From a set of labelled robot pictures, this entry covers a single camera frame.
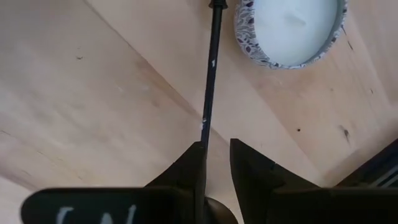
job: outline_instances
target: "black rod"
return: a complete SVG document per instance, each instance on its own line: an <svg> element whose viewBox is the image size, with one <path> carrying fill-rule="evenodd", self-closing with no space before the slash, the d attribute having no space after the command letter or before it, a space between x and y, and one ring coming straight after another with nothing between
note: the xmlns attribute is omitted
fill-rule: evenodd
<svg viewBox="0 0 398 224"><path fill-rule="evenodd" d="M220 44L221 34L221 18L223 15L223 9L227 8L225 0L214 0L210 3L210 7L213 8L213 20L211 23L211 37L210 37L210 49L209 58L207 65L207 80L206 80L206 92L205 92L205 105L203 106L203 119L202 119L202 130L201 138L205 149L208 149L210 129L211 129L211 112L213 109L213 98L214 88L216 81L216 70L217 70L217 59L218 59L218 46Z"/></svg>

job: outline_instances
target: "dark spot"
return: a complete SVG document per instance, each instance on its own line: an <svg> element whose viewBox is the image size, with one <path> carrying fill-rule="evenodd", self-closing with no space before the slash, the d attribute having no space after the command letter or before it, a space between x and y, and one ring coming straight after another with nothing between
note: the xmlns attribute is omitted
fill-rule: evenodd
<svg viewBox="0 0 398 224"><path fill-rule="evenodd" d="M351 43L349 42L349 40L347 40L347 43L348 43L348 46L350 47L350 49L351 49L352 51L354 51L354 48L353 48L353 46L351 45Z"/></svg>
<svg viewBox="0 0 398 224"><path fill-rule="evenodd" d="M344 29L344 27L341 28L343 28L344 34L347 35L346 29Z"/></svg>
<svg viewBox="0 0 398 224"><path fill-rule="evenodd" d="M31 177L32 177L32 175L31 175L30 173L28 173L27 171L25 171L25 170L22 170L22 172L23 172L23 173L25 173L26 175L28 175L28 176L31 176Z"/></svg>
<svg viewBox="0 0 398 224"><path fill-rule="evenodd" d="M343 125L340 125L340 129L342 130L344 137L346 138L347 142L349 143L349 137L350 137L349 131L346 128L344 128Z"/></svg>
<svg viewBox="0 0 398 224"><path fill-rule="evenodd" d="M11 134L8 133L8 132L6 132L6 131L1 130L1 132L4 133L4 134L7 134L7 135L9 135L9 136L11 136Z"/></svg>

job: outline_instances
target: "patterned candle container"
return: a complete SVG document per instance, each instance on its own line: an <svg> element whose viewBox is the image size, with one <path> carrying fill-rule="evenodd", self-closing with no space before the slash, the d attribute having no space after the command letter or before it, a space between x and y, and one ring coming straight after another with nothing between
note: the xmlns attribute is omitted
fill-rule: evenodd
<svg viewBox="0 0 398 224"><path fill-rule="evenodd" d="M262 4L262 6L257 6L256 8L256 1L262 1L262 2L258 2L258 4ZM289 0L280 0L279 2L276 2L276 0L241 0L241 2L236 6L236 12L235 12L235 20L234 20L234 28L235 28L235 34L236 34L236 40L238 41L238 44L240 45L242 51L254 62L256 62L258 65L263 65L263 66L267 66L273 69L298 69L298 68L303 68L306 67L307 65L310 65L314 62L316 62L317 60L320 60L331 48L331 46L336 42L337 38L339 37L339 35L341 34L344 25L344 21L346 18L346 14L347 14L347 0L328 0L328 1L336 1L334 2L335 4L335 10L333 12L330 12L333 15L333 20L330 23L330 26L325 33L324 31L324 36L322 40L318 40L318 43L320 43L318 47L317 45L315 46L315 51L314 51L314 46L312 46L312 52L309 52L311 56L309 56L307 59L305 59L304 61L301 61L297 64L294 63L283 63L280 62L278 60L276 60L275 58L272 57L272 54L268 54L268 52L270 53L271 51L267 51L264 46L270 46L272 44L278 46L278 44L276 43L272 43L272 42L266 42L264 43L264 38L263 39L259 39L261 36L264 36L264 31L259 29L258 23L255 26L255 19L258 19L258 16L261 15L256 15L256 10L260 10L260 7L264 6L270 6L271 4L274 4L275 8L278 8L277 10L280 10L281 6L277 5L277 4L288 4ZM295 0L296 2L294 2L294 4L297 4L297 2L300 1L307 1L308 0ZM299 7L304 7L301 5L298 6L294 6L293 10L299 8ZM271 14L275 14L277 12L274 12L273 9L270 9L271 11L269 13ZM312 8L309 8L307 10L305 10L305 12L311 13L310 11L313 10ZM313 19L313 21L316 18L308 18L308 16L306 17L305 15L303 15L304 19L300 19L297 18L297 16L295 16L295 14L293 13L293 16L290 14L285 14L286 11L281 12L280 14L282 14L282 16L280 16L280 14L278 14L278 17L275 18L275 20L284 20L281 22L290 22L291 24L293 24L293 26L295 26L293 29L297 29L298 32L306 32L305 26L310 26L311 24L307 24L306 20L309 19ZM317 15L322 16L322 12L317 12ZM278 26L278 21L270 21L273 22L274 24L271 24L273 26ZM284 28L280 28L279 30L277 30L278 34L275 35L281 35L281 34L286 34L288 32L286 32L285 30L281 30ZM282 35L280 37L278 36L270 36L268 39L272 39L273 41L278 41L278 39L288 39L291 38L292 41L294 40L294 35L290 35L291 37L286 37L287 35Z"/></svg>

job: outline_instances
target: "candle tin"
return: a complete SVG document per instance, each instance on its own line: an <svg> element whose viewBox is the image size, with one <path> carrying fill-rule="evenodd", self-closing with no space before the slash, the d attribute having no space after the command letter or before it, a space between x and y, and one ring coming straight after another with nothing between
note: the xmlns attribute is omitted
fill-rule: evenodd
<svg viewBox="0 0 398 224"><path fill-rule="evenodd" d="M256 39L256 31L254 28L254 1L261 0L241 0L241 2L236 6L234 29L236 40L238 41L242 51L259 65L267 66L272 69L304 68L325 56L344 29L344 21L347 15L348 3L347 0L336 0L338 1L338 11L335 24L333 25L329 38L322 45L318 53L300 65L282 65L273 62L258 44L258 40Z"/></svg>

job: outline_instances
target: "wood grain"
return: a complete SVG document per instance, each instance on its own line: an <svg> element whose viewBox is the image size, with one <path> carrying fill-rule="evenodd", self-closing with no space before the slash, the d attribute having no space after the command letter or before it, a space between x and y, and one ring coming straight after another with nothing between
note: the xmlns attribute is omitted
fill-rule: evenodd
<svg viewBox="0 0 398 224"><path fill-rule="evenodd" d="M335 185L398 137L397 45L394 11L385 10L395 3L354 0L345 33L324 60L269 70L235 42L237 2L223 15L207 194L242 223L229 139L318 185ZM207 5L3 1L0 214L12 214L9 223L35 190L142 186L199 140Z"/></svg>

